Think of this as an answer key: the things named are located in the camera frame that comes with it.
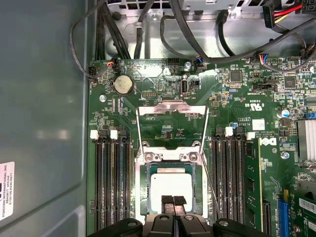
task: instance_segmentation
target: blue pcie slot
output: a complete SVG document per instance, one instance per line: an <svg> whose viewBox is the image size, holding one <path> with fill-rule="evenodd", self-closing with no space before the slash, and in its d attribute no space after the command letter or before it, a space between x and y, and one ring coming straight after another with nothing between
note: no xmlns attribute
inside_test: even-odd
<svg viewBox="0 0 316 237"><path fill-rule="evenodd" d="M280 226L280 237L289 237L289 216L288 216L288 203L284 200L277 201L278 208L278 221Z"/></svg>

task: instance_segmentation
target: sticker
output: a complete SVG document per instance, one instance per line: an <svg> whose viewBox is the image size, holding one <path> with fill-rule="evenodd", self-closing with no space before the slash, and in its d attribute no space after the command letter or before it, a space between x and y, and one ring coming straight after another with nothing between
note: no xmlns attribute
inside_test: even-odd
<svg viewBox="0 0 316 237"><path fill-rule="evenodd" d="M13 214L14 162L0 164L0 220Z"/></svg>
<svg viewBox="0 0 316 237"><path fill-rule="evenodd" d="M311 230L313 230L313 231L316 232L316 225L315 225L313 222L308 221L308 227L309 227Z"/></svg>
<svg viewBox="0 0 316 237"><path fill-rule="evenodd" d="M265 120L264 119L253 119L252 120L252 130L253 131L264 131L265 130Z"/></svg>
<svg viewBox="0 0 316 237"><path fill-rule="evenodd" d="M300 201L300 207L308 210L308 211L311 211L312 213L316 214L316 205L310 203L309 201L305 201L303 199L299 199Z"/></svg>

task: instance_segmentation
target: aluminum heatsink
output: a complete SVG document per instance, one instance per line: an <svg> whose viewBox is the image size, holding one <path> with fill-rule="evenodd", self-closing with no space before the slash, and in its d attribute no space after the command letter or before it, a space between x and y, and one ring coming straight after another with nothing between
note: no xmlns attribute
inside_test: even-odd
<svg viewBox="0 0 316 237"><path fill-rule="evenodd" d="M300 160L316 161L316 120L297 121Z"/></svg>

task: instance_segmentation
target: motherboard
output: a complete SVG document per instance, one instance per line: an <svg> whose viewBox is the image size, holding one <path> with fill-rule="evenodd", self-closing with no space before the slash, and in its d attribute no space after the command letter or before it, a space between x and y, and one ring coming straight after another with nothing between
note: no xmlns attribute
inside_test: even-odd
<svg viewBox="0 0 316 237"><path fill-rule="evenodd" d="M271 58L295 67L300 58ZM316 60L276 73L249 59L93 61L87 234L145 222L162 196L273 237L316 236Z"/></svg>

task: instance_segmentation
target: red wire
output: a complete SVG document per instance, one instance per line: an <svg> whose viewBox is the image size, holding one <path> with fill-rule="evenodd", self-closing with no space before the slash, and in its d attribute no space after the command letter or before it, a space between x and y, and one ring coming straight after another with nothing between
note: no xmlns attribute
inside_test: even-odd
<svg viewBox="0 0 316 237"><path fill-rule="evenodd" d="M274 16L283 16L283 15L289 14L289 13L291 13L293 11L296 11L298 9L301 9L301 8L302 8L302 4L299 4L299 5L297 5L297 6L293 7L293 8L290 8L290 9L288 9L286 11L276 12L274 14Z"/></svg>

